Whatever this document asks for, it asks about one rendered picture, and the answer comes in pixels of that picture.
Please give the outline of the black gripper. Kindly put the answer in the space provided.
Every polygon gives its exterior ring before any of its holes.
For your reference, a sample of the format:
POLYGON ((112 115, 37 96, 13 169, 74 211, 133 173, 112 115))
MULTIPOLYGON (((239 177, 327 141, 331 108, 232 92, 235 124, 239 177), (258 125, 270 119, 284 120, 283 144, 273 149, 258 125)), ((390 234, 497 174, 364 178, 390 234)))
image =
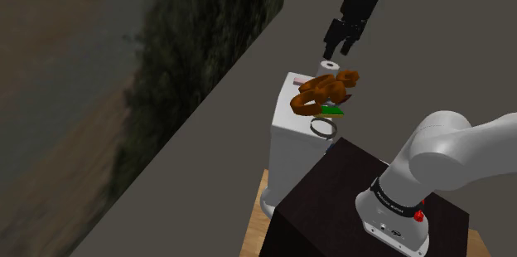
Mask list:
POLYGON ((340 53, 347 56, 351 47, 361 38, 379 0, 343 0, 340 19, 333 19, 324 37, 323 58, 330 60, 342 42, 340 53))

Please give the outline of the white toilet paper roll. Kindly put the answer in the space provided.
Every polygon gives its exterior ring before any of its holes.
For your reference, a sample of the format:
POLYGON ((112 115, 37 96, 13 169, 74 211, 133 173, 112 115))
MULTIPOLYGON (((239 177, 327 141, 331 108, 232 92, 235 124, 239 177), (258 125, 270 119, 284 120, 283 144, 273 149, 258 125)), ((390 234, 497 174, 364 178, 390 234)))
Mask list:
POLYGON ((317 69, 316 77, 319 77, 322 75, 336 76, 339 73, 339 71, 340 71, 340 66, 338 64, 336 64, 335 62, 321 61, 318 66, 318 69, 317 69))

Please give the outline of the orange-brown toy figure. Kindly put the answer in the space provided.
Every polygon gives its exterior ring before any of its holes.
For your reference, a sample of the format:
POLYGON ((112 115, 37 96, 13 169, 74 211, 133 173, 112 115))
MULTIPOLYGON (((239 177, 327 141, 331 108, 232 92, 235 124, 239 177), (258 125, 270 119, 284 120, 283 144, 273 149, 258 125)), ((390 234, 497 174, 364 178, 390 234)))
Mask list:
POLYGON ((293 113, 317 117, 322 105, 340 107, 351 97, 347 89, 355 87, 359 78, 357 71, 343 70, 336 76, 322 75, 309 80, 298 88, 299 94, 291 99, 293 113))

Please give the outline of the green flat book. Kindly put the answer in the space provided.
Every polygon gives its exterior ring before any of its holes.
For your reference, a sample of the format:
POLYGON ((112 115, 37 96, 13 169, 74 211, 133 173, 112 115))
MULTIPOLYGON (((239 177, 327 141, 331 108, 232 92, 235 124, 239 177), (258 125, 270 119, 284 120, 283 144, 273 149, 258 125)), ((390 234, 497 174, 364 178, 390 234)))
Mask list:
POLYGON ((343 111, 336 106, 321 106, 321 112, 317 115, 317 117, 321 118, 342 118, 344 116, 343 111))

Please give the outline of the dark robot stand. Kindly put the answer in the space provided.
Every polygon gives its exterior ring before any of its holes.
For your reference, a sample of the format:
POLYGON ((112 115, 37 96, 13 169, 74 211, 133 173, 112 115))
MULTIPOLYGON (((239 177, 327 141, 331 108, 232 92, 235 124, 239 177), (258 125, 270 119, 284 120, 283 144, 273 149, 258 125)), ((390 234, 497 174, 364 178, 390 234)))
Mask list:
POLYGON ((276 207, 258 257, 404 257, 367 233, 355 209, 387 166, 340 138, 276 207))

